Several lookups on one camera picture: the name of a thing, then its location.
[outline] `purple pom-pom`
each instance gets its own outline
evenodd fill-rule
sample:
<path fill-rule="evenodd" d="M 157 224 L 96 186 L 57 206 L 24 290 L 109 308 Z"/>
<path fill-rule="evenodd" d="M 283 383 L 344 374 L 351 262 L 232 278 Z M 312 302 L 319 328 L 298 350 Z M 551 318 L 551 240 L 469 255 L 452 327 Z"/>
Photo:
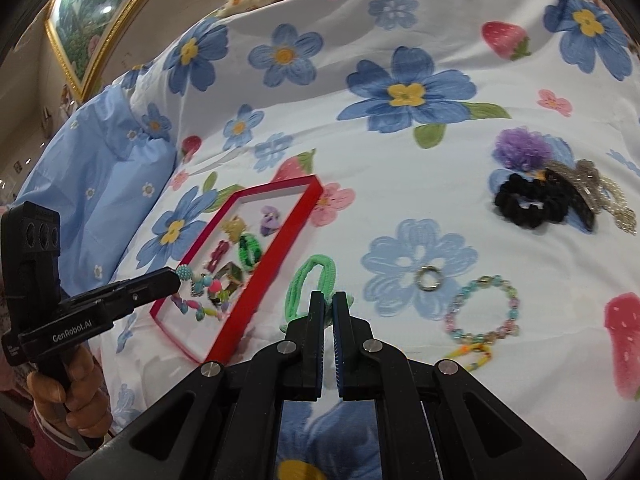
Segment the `purple pom-pom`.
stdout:
<path fill-rule="evenodd" d="M 495 139 L 494 157 L 508 170 L 537 170 L 544 166 L 551 155 L 551 146 L 542 135 L 530 132 L 524 126 L 503 130 Z"/>

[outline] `ring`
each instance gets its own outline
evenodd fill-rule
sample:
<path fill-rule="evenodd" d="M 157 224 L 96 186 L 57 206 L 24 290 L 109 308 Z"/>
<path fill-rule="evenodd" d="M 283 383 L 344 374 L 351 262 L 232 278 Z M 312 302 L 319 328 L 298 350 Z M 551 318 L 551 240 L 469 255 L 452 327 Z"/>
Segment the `ring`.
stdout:
<path fill-rule="evenodd" d="M 422 277 L 427 272 L 433 272 L 434 274 L 436 274 L 436 283 L 435 283 L 435 285 L 423 285 L 422 284 Z M 424 292 L 433 292 L 434 290 L 438 290 L 440 288 L 440 285 L 442 285 L 443 280 L 444 280 L 444 276 L 440 272 L 440 269 L 438 267 L 434 267 L 432 265 L 423 267 L 423 268 L 421 268 L 420 270 L 418 270 L 415 273 L 415 284 L 418 286 L 418 288 L 420 290 L 423 290 Z"/>

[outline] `framed painting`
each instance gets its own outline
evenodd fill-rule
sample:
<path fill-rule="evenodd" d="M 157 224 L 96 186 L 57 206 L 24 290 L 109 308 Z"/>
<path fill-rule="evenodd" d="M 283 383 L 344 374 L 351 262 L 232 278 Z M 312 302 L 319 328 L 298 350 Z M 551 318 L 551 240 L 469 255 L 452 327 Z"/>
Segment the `framed painting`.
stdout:
<path fill-rule="evenodd" d="M 45 28 L 75 98 L 99 88 L 115 43 L 147 0 L 51 0 Z"/>

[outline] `finger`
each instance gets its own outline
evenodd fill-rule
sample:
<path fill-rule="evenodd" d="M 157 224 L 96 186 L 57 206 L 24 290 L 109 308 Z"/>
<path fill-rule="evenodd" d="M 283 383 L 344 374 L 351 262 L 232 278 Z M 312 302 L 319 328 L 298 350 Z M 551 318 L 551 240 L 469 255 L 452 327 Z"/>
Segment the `finger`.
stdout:
<path fill-rule="evenodd" d="M 109 399 L 100 390 L 96 392 L 84 408 L 66 414 L 66 423 L 70 428 L 84 430 L 98 423 L 108 411 Z"/>
<path fill-rule="evenodd" d="M 87 377 L 94 369 L 94 357 L 84 345 L 80 345 L 78 350 L 66 367 L 66 372 L 72 381 L 79 381 Z"/>
<path fill-rule="evenodd" d="M 84 408 L 94 398 L 101 384 L 102 370 L 99 366 L 94 366 L 94 369 L 84 379 L 71 383 L 71 387 L 66 393 L 66 406 L 72 412 Z"/>
<path fill-rule="evenodd" d="M 34 400 L 39 402 L 65 402 L 65 390 L 57 380 L 40 372 L 27 376 L 27 389 Z"/>
<path fill-rule="evenodd" d="M 36 410 L 42 415 L 42 418 L 51 424 L 66 424 L 64 418 L 60 418 L 58 414 L 53 409 L 53 404 L 50 402 L 42 402 L 38 399 L 33 399 L 33 403 L 36 407 Z"/>
<path fill-rule="evenodd" d="M 90 428 L 85 428 L 84 430 L 78 430 L 78 433 L 80 433 L 82 436 L 99 438 L 101 436 L 105 436 L 108 433 L 112 422 L 113 417 L 111 416 L 111 413 L 107 412 L 104 414 L 103 418 L 98 421 L 97 424 L 94 424 Z"/>

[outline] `silver bolt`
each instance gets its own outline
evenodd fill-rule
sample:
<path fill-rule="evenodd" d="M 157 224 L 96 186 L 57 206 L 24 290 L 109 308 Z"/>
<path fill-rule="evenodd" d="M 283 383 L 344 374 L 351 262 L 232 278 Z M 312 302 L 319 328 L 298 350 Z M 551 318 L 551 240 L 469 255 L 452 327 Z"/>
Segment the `silver bolt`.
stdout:
<path fill-rule="evenodd" d="M 293 341 L 287 341 L 285 339 L 284 341 L 280 341 L 276 348 L 281 354 L 290 354 L 292 352 L 295 352 L 298 346 Z"/>
<path fill-rule="evenodd" d="M 200 373 L 205 377 L 215 377 L 220 373 L 221 370 L 222 368 L 220 367 L 220 365 L 214 362 L 204 363 L 200 367 Z"/>
<path fill-rule="evenodd" d="M 438 370 L 445 375 L 453 375 L 458 371 L 458 363 L 451 359 L 444 359 L 438 363 Z"/>
<path fill-rule="evenodd" d="M 382 343 L 377 339 L 367 339 L 362 343 L 362 347 L 366 352 L 380 352 L 382 350 Z"/>

